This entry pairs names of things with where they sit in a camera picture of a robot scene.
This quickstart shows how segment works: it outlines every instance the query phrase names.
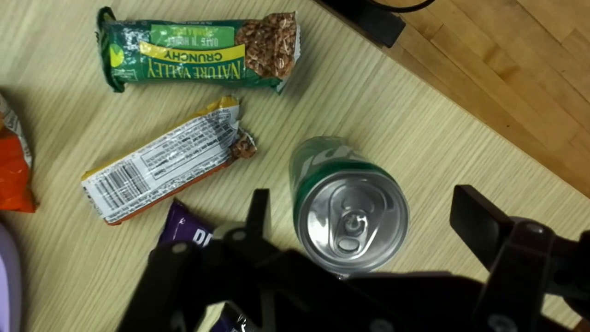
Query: can top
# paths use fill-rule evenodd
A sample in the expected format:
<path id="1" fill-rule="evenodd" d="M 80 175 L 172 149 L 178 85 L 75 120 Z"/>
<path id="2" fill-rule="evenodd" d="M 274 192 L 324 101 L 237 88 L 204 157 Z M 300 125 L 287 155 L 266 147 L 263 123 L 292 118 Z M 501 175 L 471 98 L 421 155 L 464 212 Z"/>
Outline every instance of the can top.
<path id="1" fill-rule="evenodd" d="M 335 171 L 301 201 L 298 236 L 325 269 L 349 275 L 373 269 L 399 247 L 407 205 L 397 184 L 373 170 Z"/>

